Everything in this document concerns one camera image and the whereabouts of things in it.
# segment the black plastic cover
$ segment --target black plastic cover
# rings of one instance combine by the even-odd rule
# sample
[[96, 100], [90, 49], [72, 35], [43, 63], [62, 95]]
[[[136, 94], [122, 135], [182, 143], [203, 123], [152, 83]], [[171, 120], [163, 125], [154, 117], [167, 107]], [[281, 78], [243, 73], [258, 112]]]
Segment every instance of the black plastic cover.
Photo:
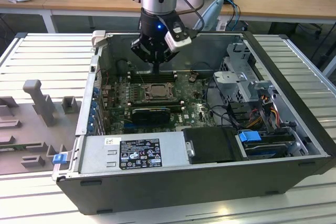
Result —
[[186, 128], [183, 130], [186, 142], [192, 142], [195, 156], [191, 164], [224, 163], [242, 161], [242, 155], [235, 138], [236, 130], [227, 127]]

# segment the blue latch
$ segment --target blue latch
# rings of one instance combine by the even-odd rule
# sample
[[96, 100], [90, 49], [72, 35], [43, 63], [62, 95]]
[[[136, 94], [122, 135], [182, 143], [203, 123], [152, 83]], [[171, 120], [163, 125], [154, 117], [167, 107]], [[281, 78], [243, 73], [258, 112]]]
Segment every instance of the blue latch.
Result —
[[56, 155], [54, 155], [54, 158], [52, 159], [52, 163], [54, 165], [56, 165], [56, 164], [66, 164], [67, 163], [67, 156], [68, 156], [68, 154], [66, 154], [66, 153], [56, 154]]
[[261, 141], [261, 137], [257, 131], [243, 131], [239, 134], [239, 138], [242, 142]]

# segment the sticker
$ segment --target sticker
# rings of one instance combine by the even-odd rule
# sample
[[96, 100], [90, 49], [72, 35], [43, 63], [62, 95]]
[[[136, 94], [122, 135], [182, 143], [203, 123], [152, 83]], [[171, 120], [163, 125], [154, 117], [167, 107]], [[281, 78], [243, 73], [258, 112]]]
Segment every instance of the sticker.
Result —
[[176, 33], [176, 34], [179, 34], [182, 32], [181, 28], [180, 27], [176, 27], [173, 29], [173, 31]]
[[104, 144], [105, 145], [118, 144], [120, 141], [121, 141], [121, 137], [106, 137]]
[[120, 141], [122, 170], [162, 167], [161, 157], [159, 139]]
[[13, 148], [3, 148], [3, 149], [0, 149], [0, 152], [13, 152], [15, 151], [15, 149]]

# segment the gray plastic block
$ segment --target gray plastic block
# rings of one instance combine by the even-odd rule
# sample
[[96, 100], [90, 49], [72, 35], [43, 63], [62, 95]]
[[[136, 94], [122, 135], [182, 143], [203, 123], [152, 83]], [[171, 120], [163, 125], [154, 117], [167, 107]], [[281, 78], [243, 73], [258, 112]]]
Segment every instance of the gray plastic block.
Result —
[[23, 161], [21, 161], [21, 164], [26, 168], [44, 166], [44, 164], [46, 163], [40, 155], [24, 156], [22, 157], [22, 159]]
[[[43, 97], [45, 98], [45, 101], [47, 103], [48, 109], [53, 113], [54, 110], [55, 110], [55, 105], [54, 105], [53, 101], [51, 100], [50, 95], [45, 94], [45, 95], [43, 95]], [[36, 114], [41, 115], [40, 111], [38, 110], [38, 108], [36, 107], [35, 104], [33, 104], [33, 108], [34, 108]]]
[[64, 114], [76, 114], [79, 112], [75, 97], [63, 97], [62, 107]]
[[23, 90], [30, 94], [32, 100], [35, 103], [35, 108], [39, 111], [47, 127], [53, 126], [55, 120], [52, 115], [53, 110], [50, 108], [46, 102], [45, 97], [41, 92], [41, 82], [40, 80], [26, 80], [23, 85]]
[[57, 152], [55, 151], [52, 145], [49, 145], [46, 157], [50, 160], [53, 160], [55, 154], [57, 154]]
[[46, 152], [48, 150], [48, 145], [45, 142], [42, 142], [34, 146], [27, 146], [26, 149], [29, 152]]
[[0, 120], [0, 130], [19, 128], [21, 122], [19, 120]]
[[15, 138], [13, 136], [0, 137], [0, 145], [13, 144], [14, 142], [15, 142]]
[[19, 107], [13, 97], [0, 97], [0, 105], [7, 105], [8, 107]]
[[63, 144], [61, 144], [61, 148], [59, 150], [59, 153], [66, 152], [66, 151], [67, 151], [67, 149], [65, 148], [65, 146]]
[[13, 116], [8, 105], [0, 105], [0, 116]]

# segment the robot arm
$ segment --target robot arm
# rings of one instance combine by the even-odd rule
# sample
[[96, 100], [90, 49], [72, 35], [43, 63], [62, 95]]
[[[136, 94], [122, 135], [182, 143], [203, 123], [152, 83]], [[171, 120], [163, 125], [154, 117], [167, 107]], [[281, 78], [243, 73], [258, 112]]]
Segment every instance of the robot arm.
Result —
[[143, 61], [152, 63], [153, 72], [159, 73], [159, 65], [170, 61], [181, 48], [191, 44], [204, 28], [205, 14], [213, 1], [139, 0], [142, 6], [141, 35], [132, 43], [132, 51]]

